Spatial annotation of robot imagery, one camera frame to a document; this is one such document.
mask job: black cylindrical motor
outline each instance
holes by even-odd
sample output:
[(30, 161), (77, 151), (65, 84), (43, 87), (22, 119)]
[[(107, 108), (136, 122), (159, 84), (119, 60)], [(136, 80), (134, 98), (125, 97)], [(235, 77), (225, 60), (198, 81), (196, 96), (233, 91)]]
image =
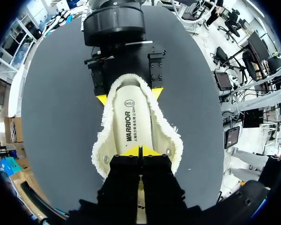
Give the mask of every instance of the black cylindrical motor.
[(85, 45), (100, 47), (101, 53), (142, 41), (146, 33), (140, 3), (135, 0), (107, 1), (85, 19), (83, 26)]

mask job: cable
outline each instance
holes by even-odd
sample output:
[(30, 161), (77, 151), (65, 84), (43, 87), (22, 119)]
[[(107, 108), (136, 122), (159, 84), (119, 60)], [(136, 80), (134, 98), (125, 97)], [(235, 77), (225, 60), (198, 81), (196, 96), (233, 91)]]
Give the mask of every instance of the cable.
[(200, 19), (194, 20), (194, 21), (186, 21), (186, 20), (182, 19), (182, 18), (179, 16), (178, 11), (177, 11), (176, 6), (175, 6), (175, 3), (174, 3), (174, 0), (170, 0), (170, 1), (171, 1), (171, 3), (172, 3), (172, 6), (173, 6), (173, 8), (174, 8), (175, 14), (176, 14), (176, 16), (178, 17), (178, 19), (179, 19), (181, 22), (184, 22), (184, 23), (187, 23), (187, 24), (197, 23), (197, 22), (200, 22), (201, 20), (205, 19), (205, 17), (207, 17), (208, 13), (210, 13), (210, 12), (213, 11), (213, 9), (215, 8), (216, 3), (217, 3), (217, 0), (215, 0), (215, 1), (214, 1), (214, 5), (211, 7), (211, 9), (209, 10), (209, 12), (208, 12), (205, 16), (202, 16)]
[(266, 122), (281, 123), (281, 121), (265, 120)]
[(280, 107), (275, 107), (274, 109), (271, 109), (269, 111), (265, 111), (263, 114), (268, 113), (268, 112), (272, 112), (273, 110), (276, 110), (276, 109), (280, 109)]
[(231, 188), (227, 187), (227, 186), (225, 185), (225, 183), (224, 183), (225, 172), (229, 169), (229, 166), (230, 166), (230, 163), (231, 163), (231, 155), (229, 155), (229, 156), (230, 156), (230, 158), (229, 158), (229, 163), (228, 163), (228, 166), (227, 166), (226, 170), (224, 171), (222, 181), (223, 181), (223, 186), (224, 186), (225, 188), (230, 189), (231, 192), (234, 192)]

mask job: black office chair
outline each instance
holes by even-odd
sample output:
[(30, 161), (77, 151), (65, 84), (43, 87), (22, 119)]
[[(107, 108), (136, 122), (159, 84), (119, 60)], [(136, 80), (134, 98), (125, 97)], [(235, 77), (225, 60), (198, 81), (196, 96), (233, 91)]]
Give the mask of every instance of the black office chair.
[(240, 37), (240, 34), (238, 33), (238, 24), (237, 24), (237, 19), (238, 16), (240, 15), (238, 10), (232, 10), (232, 13), (228, 13), (229, 19), (225, 22), (225, 25), (228, 29), (219, 26), (217, 30), (223, 30), (226, 32), (226, 34), (228, 35), (227, 37), (227, 41), (230, 40), (230, 38), (232, 39), (232, 43), (235, 42), (234, 37), (232, 36), (232, 34), (234, 34), (237, 37)]
[(236, 30), (239, 30), (239, 29), (241, 29), (241, 28), (244, 28), (244, 24), (246, 23), (247, 21), (244, 19), (244, 20), (242, 20), (242, 19), (239, 19), (238, 20), (238, 28), (236, 29)]

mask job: black metal bracket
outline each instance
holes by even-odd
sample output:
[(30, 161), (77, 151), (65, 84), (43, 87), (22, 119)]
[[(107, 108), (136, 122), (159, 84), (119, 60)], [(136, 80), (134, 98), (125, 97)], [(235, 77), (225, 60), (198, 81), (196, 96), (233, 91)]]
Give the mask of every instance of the black metal bracket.
[(117, 55), (127, 55), (127, 57), (130, 57), (141, 51), (145, 52), (148, 57), (150, 73), (150, 83), (148, 85), (151, 88), (163, 88), (162, 59), (164, 58), (166, 51), (153, 43), (136, 43), (120, 47), (113, 56), (102, 55), (100, 57), (100, 55), (94, 54), (91, 59), (84, 61), (84, 64), (88, 65), (88, 69), (92, 70), (91, 76), (94, 83), (95, 96), (108, 94), (110, 89), (110, 87), (107, 86), (108, 82), (106, 81), (108, 77), (104, 72), (105, 61), (113, 60)]

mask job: black round table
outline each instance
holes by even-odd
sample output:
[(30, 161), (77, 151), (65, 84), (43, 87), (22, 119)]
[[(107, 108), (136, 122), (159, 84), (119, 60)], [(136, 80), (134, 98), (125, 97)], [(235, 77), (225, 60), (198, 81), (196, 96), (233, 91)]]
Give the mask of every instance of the black round table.
[[(215, 84), (199, 47), (172, 12), (142, 7), (146, 38), (167, 51), (158, 102), (164, 117), (178, 128), (184, 151), (176, 178), (188, 207), (203, 210), (218, 197), (223, 173), (222, 117)], [(81, 19), (57, 29), (39, 45), (22, 99), (25, 150), (33, 173), (55, 208), (79, 208), (79, 199), (97, 202), (102, 177), (91, 163), (101, 127), (103, 105), (94, 96), (84, 60)], [(119, 75), (141, 73), (131, 60), (114, 65)]]

